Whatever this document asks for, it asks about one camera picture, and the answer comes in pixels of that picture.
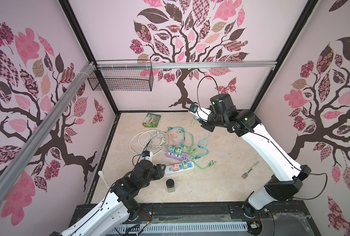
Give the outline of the pink charger plug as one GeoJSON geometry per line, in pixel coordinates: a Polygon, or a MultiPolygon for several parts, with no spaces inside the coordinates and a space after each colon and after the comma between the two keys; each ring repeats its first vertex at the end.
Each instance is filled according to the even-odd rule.
{"type": "Polygon", "coordinates": [[[176,172],[176,171],[179,171],[180,170],[180,165],[179,164],[173,164],[172,165],[172,171],[173,172],[176,172]]]}

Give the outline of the light green charger plug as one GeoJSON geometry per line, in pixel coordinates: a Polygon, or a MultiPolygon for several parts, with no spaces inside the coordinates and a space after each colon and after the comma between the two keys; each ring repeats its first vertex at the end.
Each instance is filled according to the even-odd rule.
{"type": "Polygon", "coordinates": [[[187,163],[186,160],[183,160],[183,161],[182,161],[182,168],[183,168],[184,170],[188,168],[188,163],[187,163]]]}
{"type": "Polygon", "coordinates": [[[182,154],[182,149],[181,148],[175,148],[175,154],[176,155],[181,155],[182,154]]]}

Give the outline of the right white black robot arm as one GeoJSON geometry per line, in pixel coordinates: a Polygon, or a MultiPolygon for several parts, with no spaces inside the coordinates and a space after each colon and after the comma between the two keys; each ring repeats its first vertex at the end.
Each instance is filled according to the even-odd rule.
{"type": "Polygon", "coordinates": [[[255,218],[258,212],[274,201],[285,201],[297,194],[311,173],[307,165],[292,159],[271,137],[261,120],[250,110],[237,110],[229,94],[210,99],[208,108],[192,105],[189,112],[197,118],[201,127],[213,132],[216,127],[241,137],[268,164],[273,171],[271,179],[251,193],[242,205],[247,218],[255,218]]]}

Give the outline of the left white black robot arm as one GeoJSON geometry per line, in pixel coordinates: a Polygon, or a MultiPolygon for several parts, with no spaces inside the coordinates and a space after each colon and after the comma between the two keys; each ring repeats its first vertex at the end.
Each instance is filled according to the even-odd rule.
{"type": "Polygon", "coordinates": [[[154,165],[141,160],[132,171],[117,180],[104,199],[85,216],[63,232],[52,236],[105,236],[114,227],[127,220],[134,220],[140,213],[140,204],[135,200],[139,191],[164,177],[165,164],[154,165]]]}

